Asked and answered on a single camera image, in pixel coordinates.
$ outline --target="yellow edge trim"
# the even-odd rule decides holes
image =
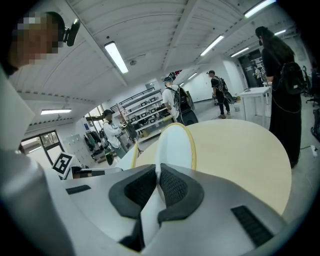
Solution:
[[[186,132],[186,134],[188,135],[188,139],[189,139],[189,142],[190,142],[190,145],[191,145],[191,154],[192,154],[192,162],[191,162],[191,169],[196,171],[197,169],[197,152],[196,152],[196,145],[195,145],[195,141],[194,141],[194,138],[192,137],[192,134],[191,132],[188,130],[187,127],[185,127],[183,124],[179,123],[179,122],[173,122],[173,123],[170,123],[166,128],[164,128],[164,130],[161,132],[160,134],[160,137],[159,137],[159,140],[162,136],[162,134],[165,132],[165,130],[170,127],[170,126],[181,126],[184,131]]]
[[[136,142],[134,144],[134,152],[133,152],[133,158],[132,158],[132,162],[131,162],[131,169],[136,167],[137,152],[138,152],[138,143]]]

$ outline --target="man in white shirt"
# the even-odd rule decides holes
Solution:
[[[112,111],[107,109],[103,112],[103,117],[105,118],[105,122],[103,123],[103,130],[106,136],[106,139],[112,146],[113,150],[116,152],[119,158],[123,158],[126,154],[125,150],[122,148],[120,141],[116,137],[120,135],[122,129],[116,126],[112,122]]]
[[[166,77],[163,80],[165,89],[162,93],[162,99],[165,107],[170,111],[176,122],[183,124],[181,119],[181,113],[179,111],[179,106],[175,104],[175,92],[178,90],[179,86],[174,84],[174,80],[171,77]]]

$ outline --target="round beige table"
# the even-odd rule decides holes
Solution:
[[[195,143],[197,171],[238,184],[282,215],[291,189],[291,167],[284,147],[271,132],[236,119],[187,128]],[[136,167],[155,163],[157,143],[138,157]]]

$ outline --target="metal shelf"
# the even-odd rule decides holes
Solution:
[[[159,112],[164,111],[164,110],[166,110],[166,109],[167,109],[166,107],[165,107],[165,108],[162,108],[162,109],[160,109],[160,110],[158,110],[158,111],[156,111],[156,112],[153,112],[153,113],[151,113],[151,114],[146,115],[145,117],[142,117],[142,118],[138,119],[137,121],[132,122],[131,124],[134,125],[134,124],[138,123],[139,121],[141,121],[141,120],[143,120],[143,119],[146,119],[146,118],[148,118],[148,117],[151,117],[151,116],[155,115],[156,113],[159,113]]]
[[[157,100],[155,100],[155,101],[153,101],[153,102],[151,102],[151,103],[149,103],[149,104],[147,104],[147,105],[144,105],[144,106],[142,106],[142,107],[139,107],[138,109],[136,109],[136,110],[134,110],[134,111],[126,114],[125,117],[130,116],[131,114],[133,114],[133,113],[135,113],[135,112],[137,112],[137,111],[139,111],[139,110],[142,110],[142,109],[144,109],[144,108],[146,108],[146,107],[148,107],[148,106],[151,106],[152,104],[155,104],[155,103],[157,103],[157,102],[160,102],[160,101],[162,101],[162,98],[161,98],[161,99],[157,99]]]
[[[150,138],[152,138],[152,137],[154,137],[154,136],[162,133],[162,131],[164,130],[164,128],[165,128],[165,127],[161,128],[160,130],[155,130],[155,131],[151,132],[151,133],[148,135],[148,137],[142,137],[142,138],[138,139],[138,142],[139,142],[139,143],[144,142],[145,140],[148,140],[148,139],[150,139]]]
[[[150,93],[148,93],[148,94],[143,95],[143,96],[140,97],[140,98],[137,98],[137,99],[135,99],[135,100],[133,100],[133,101],[127,103],[127,104],[123,104],[123,105],[121,105],[121,106],[124,107],[124,108],[127,108],[127,107],[129,107],[130,105],[133,105],[133,104],[135,104],[135,103],[138,103],[138,102],[140,102],[140,101],[142,101],[142,100],[144,100],[144,99],[146,99],[146,98],[149,98],[150,96],[156,95],[156,94],[158,94],[158,93],[161,93],[161,90],[160,90],[160,89],[159,89],[159,90],[154,90],[154,91],[152,91],[152,92],[150,92]]]
[[[140,127],[139,129],[137,129],[136,131],[139,132],[139,131],[141,131],[141,130],[143,130],[143,129],[145,129],[145,128],[148,128],[148,127],[150,127],[150,126],[153,126],[153,125],[155,125],[155,124],[158,124],[158,123],[162,122],[163,119],[168,120],[168,117],[171,117],[171,118],[172,118],[173,116],[172,116],[172,115],[168,115],[168,116],[166,116],[166,117],[164,117],[164,118],[162,118],[162,119],[160,119],[160,120],[158,120],[158,121],[155,121],[155,122],[153,122],[153,123],[150,123],[150,124],[147,124],[147,125],[145,125],[145,126],[142,126],[142,127]]]

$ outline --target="woman with long black hair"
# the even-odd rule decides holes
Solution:
[[[295,61],[292,49],[264,26],[255,30],[263,46],[262,61],[268,82],[272,82],[272,105],[269,131],[282,143],[291,168],[299,160],[301,143],[301,96],[289,94],[279,86],[282,66]]]

